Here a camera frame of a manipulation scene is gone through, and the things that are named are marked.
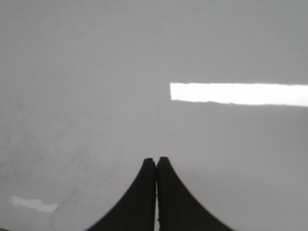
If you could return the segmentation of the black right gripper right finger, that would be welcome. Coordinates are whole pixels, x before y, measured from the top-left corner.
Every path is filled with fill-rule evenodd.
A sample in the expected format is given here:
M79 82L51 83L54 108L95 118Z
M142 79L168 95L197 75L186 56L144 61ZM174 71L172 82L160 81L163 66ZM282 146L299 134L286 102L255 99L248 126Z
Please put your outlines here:
M160 157L156 166L158 220L161 231L231 231L189 192L170 160Z

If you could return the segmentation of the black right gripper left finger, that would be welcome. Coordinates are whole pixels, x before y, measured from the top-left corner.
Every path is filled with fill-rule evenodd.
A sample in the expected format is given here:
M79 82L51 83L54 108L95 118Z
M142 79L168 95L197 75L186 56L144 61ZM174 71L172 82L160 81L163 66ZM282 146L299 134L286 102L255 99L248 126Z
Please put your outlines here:
M156 203L156 166L151 158L142 166L124 195L89 231L153 231Z

